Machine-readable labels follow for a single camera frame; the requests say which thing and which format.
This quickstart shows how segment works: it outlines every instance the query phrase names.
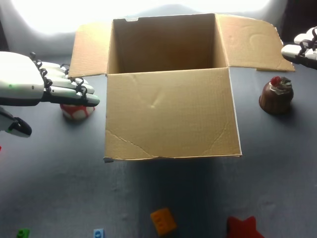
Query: toy cupcake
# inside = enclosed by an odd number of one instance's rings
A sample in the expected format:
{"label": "toy cupcake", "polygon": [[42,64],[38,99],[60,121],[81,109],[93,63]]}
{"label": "toy cupcake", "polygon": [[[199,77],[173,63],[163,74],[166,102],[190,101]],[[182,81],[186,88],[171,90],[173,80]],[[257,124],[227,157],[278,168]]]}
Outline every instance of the toy cupcake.
{"label": "toy cupcake", "polygon": [[264,86],[259,105],[267,113],[283,114],[290,110],[293,96],[291,80],[276,76]]}

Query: gray tabletop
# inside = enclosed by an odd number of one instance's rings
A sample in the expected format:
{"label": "gray tabletop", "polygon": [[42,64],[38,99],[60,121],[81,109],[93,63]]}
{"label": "gray tabletop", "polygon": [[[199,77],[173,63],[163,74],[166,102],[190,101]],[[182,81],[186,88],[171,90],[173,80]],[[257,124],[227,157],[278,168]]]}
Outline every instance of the gray tabletop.
{"label": "gray tabletop", "polygon": [[[69,57],[48,58],[68,62]],[[274,117],[258,98],[275,75],[292,80],[293,110]],[[64,120],[59,105],[7,108],[33,129],[0,133],[0,237],[157,237],[150,213],[168,207],[182,238],[225,237],[226,219],[255,216],[266,238],[315,237],[317,79],[231,68],[243,157],[103,163],[106,78],[88,77],[101,103],[86,121]]]}

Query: red star toy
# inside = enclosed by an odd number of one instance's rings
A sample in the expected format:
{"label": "red star toy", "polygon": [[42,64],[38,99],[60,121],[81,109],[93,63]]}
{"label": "red star toy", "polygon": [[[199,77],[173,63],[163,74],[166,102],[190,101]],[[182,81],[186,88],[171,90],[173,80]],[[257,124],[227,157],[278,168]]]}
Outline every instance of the red star toy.
{"label": "red star toy", "polygon": [[244,221],[229,217],[227,238],[264,238],[264,236],[257,231],[255,217],[249,217]]}

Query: bright light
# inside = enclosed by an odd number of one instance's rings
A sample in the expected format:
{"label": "bright light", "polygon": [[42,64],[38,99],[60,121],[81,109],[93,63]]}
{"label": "bright light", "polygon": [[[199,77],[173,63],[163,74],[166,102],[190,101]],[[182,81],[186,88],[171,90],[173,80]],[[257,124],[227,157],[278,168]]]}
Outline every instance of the bright light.
{"label": "bright light", "polygon": [[79,25],[135,15],[165,5],[181,4],[198,12],[252,12],[270,0],[12,0],[33,29],[54,34],[73,32]]}

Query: robotic hand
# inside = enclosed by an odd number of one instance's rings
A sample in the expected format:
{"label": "robotic hand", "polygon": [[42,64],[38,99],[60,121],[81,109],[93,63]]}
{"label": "robotic hand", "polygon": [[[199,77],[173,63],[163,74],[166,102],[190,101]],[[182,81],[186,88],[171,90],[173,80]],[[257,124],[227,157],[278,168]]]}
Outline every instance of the robotic hand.
{"label": "robotic hand", "polygon": [[283,57],[293,63],[317,69],[317,27],[311,28],[306,34],[299,34],[294,42],[297,45],[286,45],[282,48]]}
{"label": "robotic hand", "polygon": [[[42,62],[11,52],[0,52],[0,105],[35,106],[51,102],[94,107],[99,104],[95,90],[85,79],[68,78],[65,64]],[[29,137],[31,127],[0,107],[0,131]]]}

